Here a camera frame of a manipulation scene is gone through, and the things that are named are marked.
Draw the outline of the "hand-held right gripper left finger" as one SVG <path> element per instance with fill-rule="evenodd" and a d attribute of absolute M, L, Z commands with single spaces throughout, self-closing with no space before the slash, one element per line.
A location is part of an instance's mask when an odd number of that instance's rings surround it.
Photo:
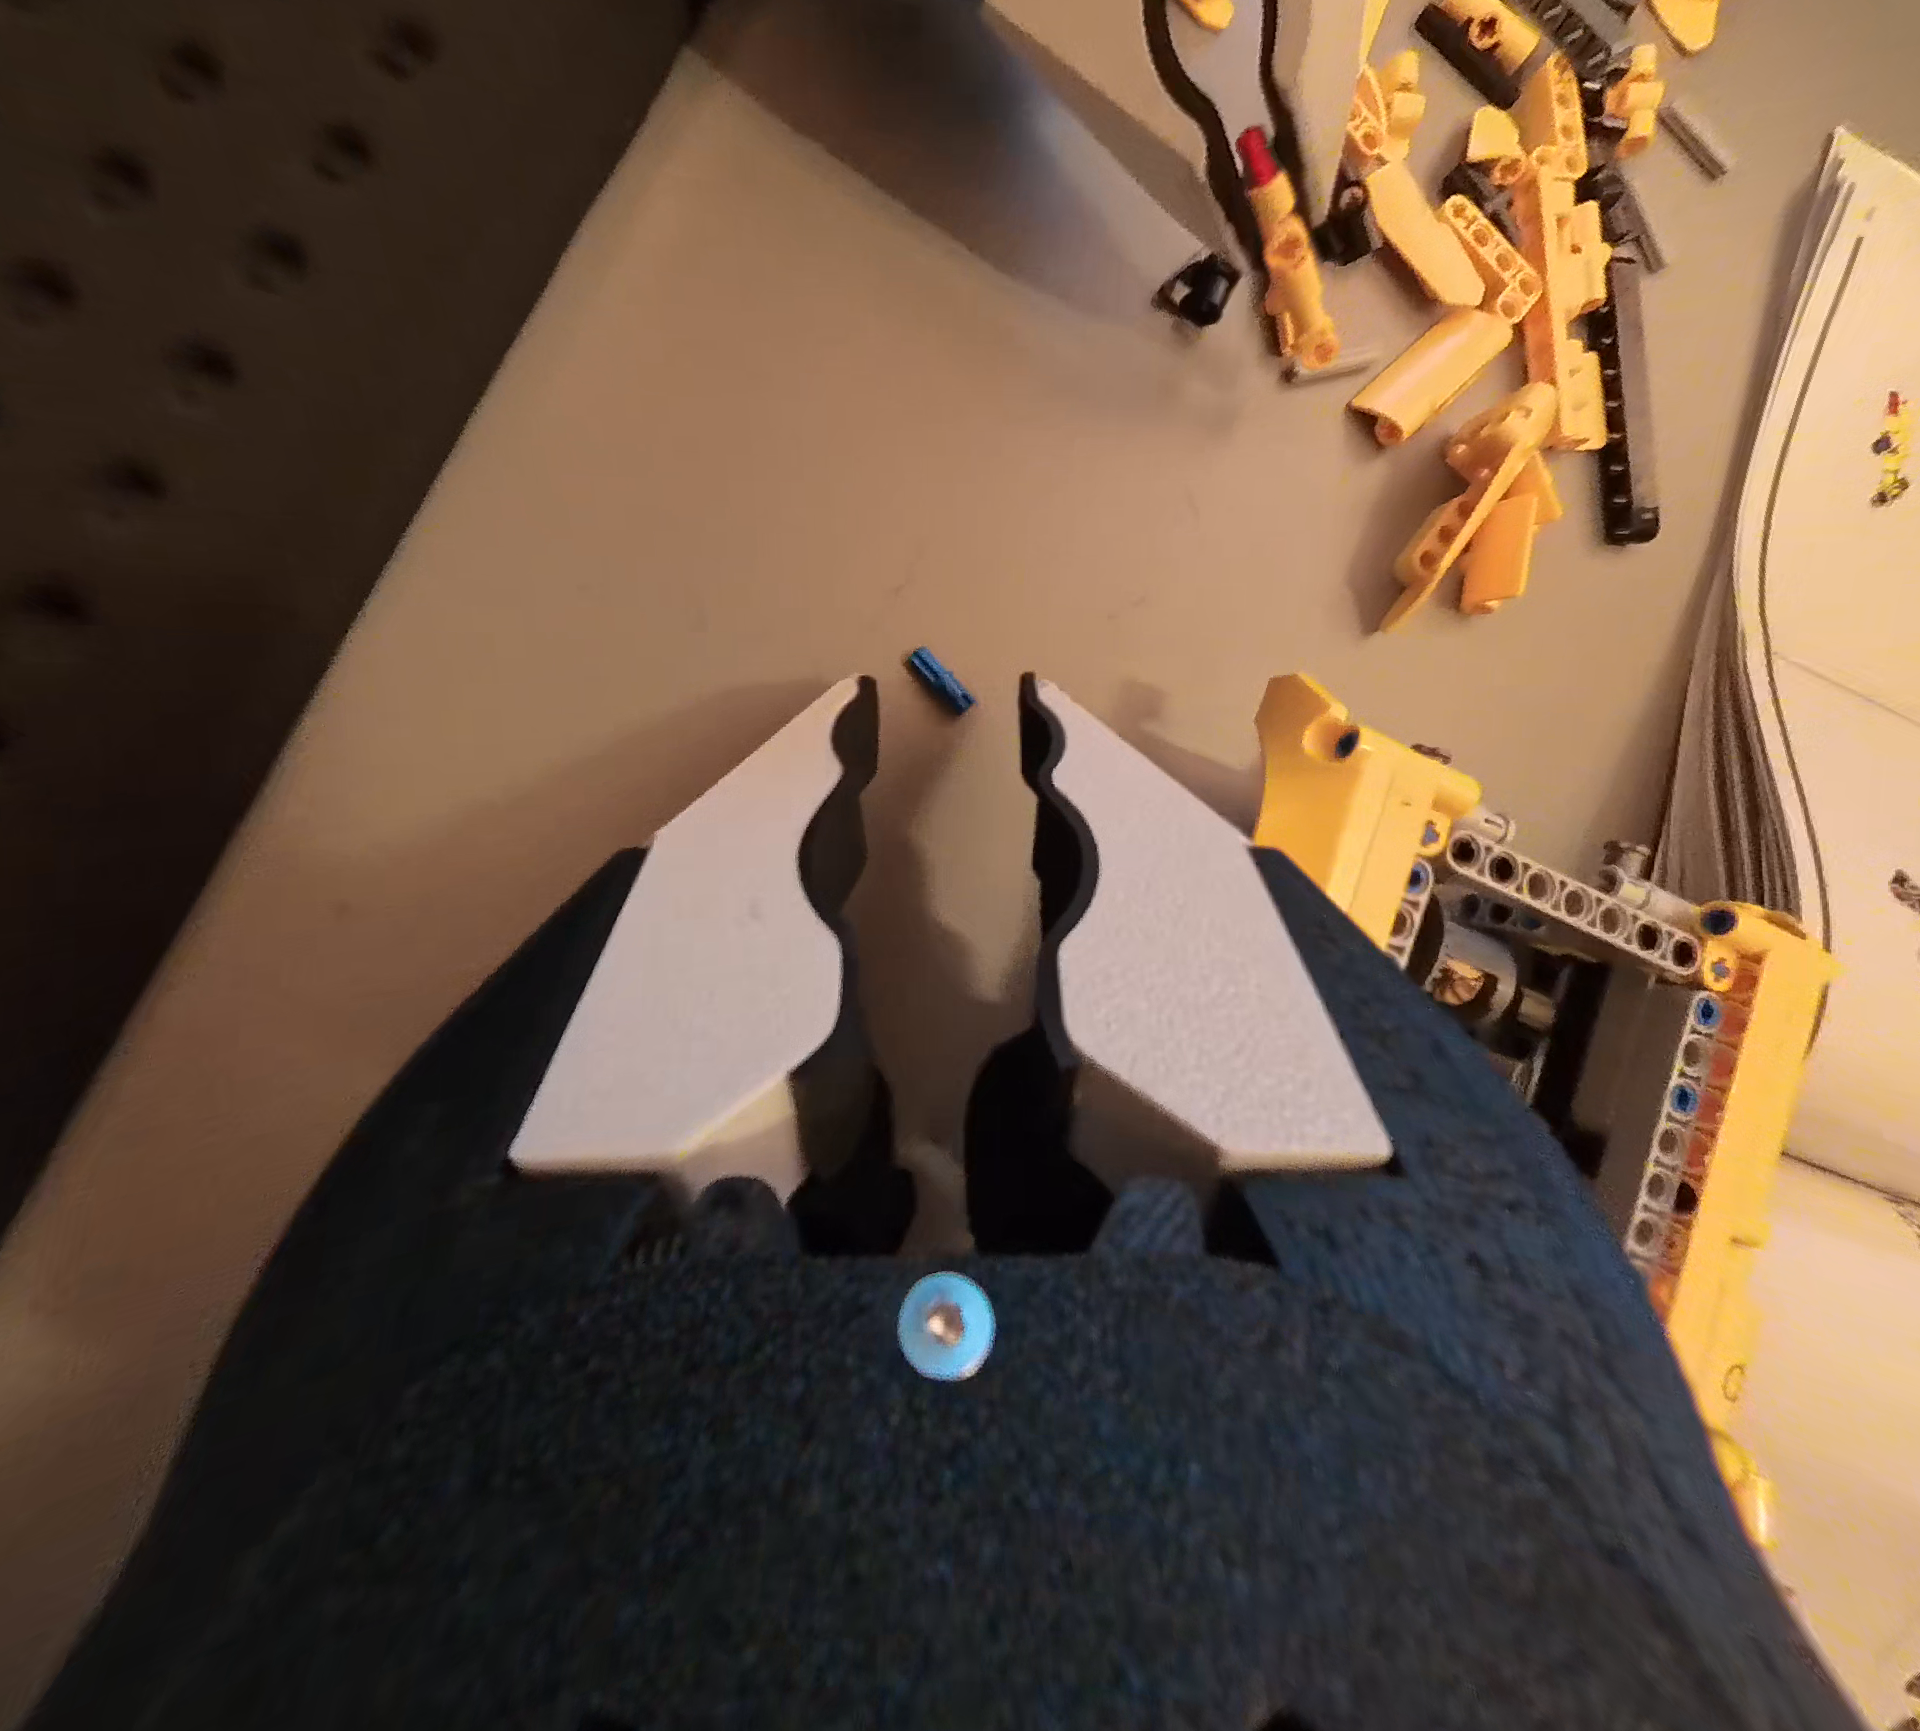
<path fill-rule="evenodd" d="M 852 891 L 878 685 L 830 683 L 641 849 L 509 1143 L 524 1173 L 755 1179 L 809 1249 L 890 1253 L 916 1211 L 857 1003 Z"/>

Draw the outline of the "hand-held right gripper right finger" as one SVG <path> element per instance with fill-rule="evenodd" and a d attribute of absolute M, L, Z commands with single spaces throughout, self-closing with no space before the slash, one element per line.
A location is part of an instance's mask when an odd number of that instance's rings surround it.
<path fill-rule="evenodd" d="M 1274 859 L 1054 681 L 1018 717 L 1040 939 L 968 1099 L 974 1245 L 1239 1253 L 1249 1181 L 1391 1169 Z"/>

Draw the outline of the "yellow brick subassembly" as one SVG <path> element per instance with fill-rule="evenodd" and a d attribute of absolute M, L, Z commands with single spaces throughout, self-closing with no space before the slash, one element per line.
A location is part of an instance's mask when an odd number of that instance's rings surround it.
<path fill-rule="evenodd" d="M 1293 376 L 1330 370 L 1340 356 L 1313 236 L 1297 206 L 1296 188 L 1272 184 L 1247 194 L 1260 234 L 1264 278 L 1262 310 L 1284 368 Z"/>

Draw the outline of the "pile of yellow brick parts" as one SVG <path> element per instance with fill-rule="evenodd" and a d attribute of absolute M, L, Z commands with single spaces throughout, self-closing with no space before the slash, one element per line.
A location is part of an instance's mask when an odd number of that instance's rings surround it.
<path fill-rule="evenodd" d="M 1230 0 L 1182 0 L 1211 30 Z M 1723 142 L 1667 88 L 1723 0 L 1366 0 L 1333 196 L 1308 224 L 1345 400 L 1377 448 L 1423 434 L 1508 354 L 1519 384 L 1437 448 L 1454 489 L 1393 559 L 1393 633 L 1446 583 L 1491 615 L 1528 589 L 1565 505 L 1558 458 L 1594 473 L 1600 539 L 1664 525 L 1644 282 L 1667 258 L 1632 166 L 1658 138 L 1709 182 Z"/>

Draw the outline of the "yellow toy brick car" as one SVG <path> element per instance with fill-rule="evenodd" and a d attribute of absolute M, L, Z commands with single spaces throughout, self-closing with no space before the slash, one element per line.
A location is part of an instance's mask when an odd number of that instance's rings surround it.
<path fill-rule="evenodd" d="M 1572 875 L 1450 759 L 1319 681 L 1267 681 L 1253 841 L 1285 853 L 1458 1023 L 1584 1179 L 1766 1551 L 1774 1487 L 1735 1435 L 1753 1269 L 1835 961 L 1792 915 L 1694 903 L 1609 841 Z"/>

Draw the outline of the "grey desk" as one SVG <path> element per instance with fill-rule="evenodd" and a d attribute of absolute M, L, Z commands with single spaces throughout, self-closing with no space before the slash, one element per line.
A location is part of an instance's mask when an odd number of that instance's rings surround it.
<path fill-rule="evenodd" d="M 879 691 L 860 983 L 901 1121 L 1026 1021 L 1026 669 L 1245 825 L 1301 669 L 1586 863 L 1658 825 L 1828 132 L 1915 160 L 1915 0 L 1727 0 L 1639 192 L 1664 525 L 1377 639 L 1440 487 L 1188 252 L 961 0 L 717 0 L 589 208 L 3 1247 L 3 1725 L 117 1573 L 254 1273 L 370 1097 L 614 847 Z"/>

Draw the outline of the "small black clip piece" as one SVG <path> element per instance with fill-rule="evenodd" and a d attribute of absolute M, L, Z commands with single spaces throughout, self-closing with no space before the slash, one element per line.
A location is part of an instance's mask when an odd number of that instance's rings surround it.
<path fill-rule="evenodd" d="M 1239 284 L 1238 266 L 1220 254 L 1193 256 L 1156 288 L 1151 308 L 1192 332 L 1225 316 Z"/>

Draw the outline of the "open instruction booklet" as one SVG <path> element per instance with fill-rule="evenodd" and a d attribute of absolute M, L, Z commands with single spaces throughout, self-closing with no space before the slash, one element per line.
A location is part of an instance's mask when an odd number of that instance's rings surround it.
<path fill-rule="evenodd" d="M 1692 655 L 1656 851 L 1835 959 L 1769 1147 L 1739 1437 L 1868 1727 L 1915 1727 L 1918 182 L 1830 134 Z"/>

